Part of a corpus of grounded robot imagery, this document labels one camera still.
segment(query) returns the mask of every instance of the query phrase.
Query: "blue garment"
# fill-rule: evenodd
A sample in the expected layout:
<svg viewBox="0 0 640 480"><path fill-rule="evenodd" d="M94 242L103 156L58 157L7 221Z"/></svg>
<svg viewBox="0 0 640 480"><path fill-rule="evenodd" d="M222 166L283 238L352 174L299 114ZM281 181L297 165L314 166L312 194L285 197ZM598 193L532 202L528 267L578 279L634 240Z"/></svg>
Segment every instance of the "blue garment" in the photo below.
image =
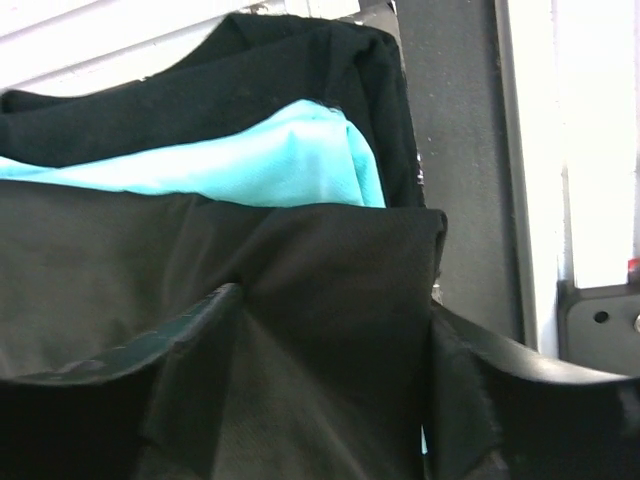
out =
<svg viewBox="0 0 640 480"><path fill-rule="evenodd" d="M64 168L0 157L0 178L146 195L199 193L258 207L384 207L371 148L342 112L308 100L229 137Z"/></svg>

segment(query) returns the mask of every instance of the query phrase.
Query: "black garment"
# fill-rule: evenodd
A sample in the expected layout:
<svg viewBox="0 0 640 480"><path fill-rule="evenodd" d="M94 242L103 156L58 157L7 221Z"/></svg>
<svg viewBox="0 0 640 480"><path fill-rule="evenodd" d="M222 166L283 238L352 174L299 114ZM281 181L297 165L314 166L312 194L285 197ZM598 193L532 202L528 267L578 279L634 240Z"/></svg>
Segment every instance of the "black garment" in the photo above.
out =
<svg viewBox="0 0 640 480"><path fill-rule="evenodd" d="M442 307L429 351L436 479L640 478L637 379L543 357Z"/></svg>
<svg viewBox="0 0 640 480"><path fill-rule="evenodd" d="M374 151L387 205L424 205L398 46L379 30L231 15L178 64L68 100L8 92L0 155L60 167L237 133L308 98L338 107Z"/></svg>
<svg viewBox="0 0 640 480"><path fill-rule="evenodd" d="M443 222L0 182L0 478L129 478L143 426L203 479L422 478ZM229 281L233 308L189 311Z"/></svg>

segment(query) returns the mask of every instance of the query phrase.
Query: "light blue fabric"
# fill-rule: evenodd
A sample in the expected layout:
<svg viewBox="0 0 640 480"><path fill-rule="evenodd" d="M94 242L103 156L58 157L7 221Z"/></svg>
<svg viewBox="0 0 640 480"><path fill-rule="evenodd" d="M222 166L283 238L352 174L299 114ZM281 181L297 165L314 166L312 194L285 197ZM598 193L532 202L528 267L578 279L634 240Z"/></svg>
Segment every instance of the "light blue fabric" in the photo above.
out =
<svg viewBox="0 0 640 480"><path fill-rule="evenodd" d="M0 157L0 178L147 195L199 193L259 207L384 207L375 158L344 115L308 100L244 132L49 168Z"/></svg>

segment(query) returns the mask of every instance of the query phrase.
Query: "cyan cloth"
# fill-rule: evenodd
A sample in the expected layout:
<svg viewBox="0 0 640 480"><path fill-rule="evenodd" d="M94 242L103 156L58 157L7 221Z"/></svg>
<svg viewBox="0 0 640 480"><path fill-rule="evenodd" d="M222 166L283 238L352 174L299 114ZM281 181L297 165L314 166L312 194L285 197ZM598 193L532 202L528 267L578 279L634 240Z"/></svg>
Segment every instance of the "cyan cloth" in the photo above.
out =
<svg viewBox="0 0 640 480"><path fill-rule="evenodd" d="M0 178L128 191L199 193L258 207L384 207L376 161L342 112L299 100L236 135L64 168L0 157Z"/></svg>

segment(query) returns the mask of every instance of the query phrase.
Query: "hole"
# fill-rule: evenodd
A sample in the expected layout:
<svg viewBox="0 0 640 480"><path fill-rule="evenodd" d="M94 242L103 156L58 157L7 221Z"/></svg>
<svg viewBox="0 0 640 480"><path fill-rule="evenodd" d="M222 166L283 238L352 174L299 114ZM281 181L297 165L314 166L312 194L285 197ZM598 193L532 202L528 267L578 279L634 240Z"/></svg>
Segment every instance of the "hole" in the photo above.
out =
<svg viewBox="0 0 640 480"><path fill-rule="evenodd" d="M597 312L593 316L593 319L596 321L596 323L604 323L609 320L609 314L607 312Z"/></svg>

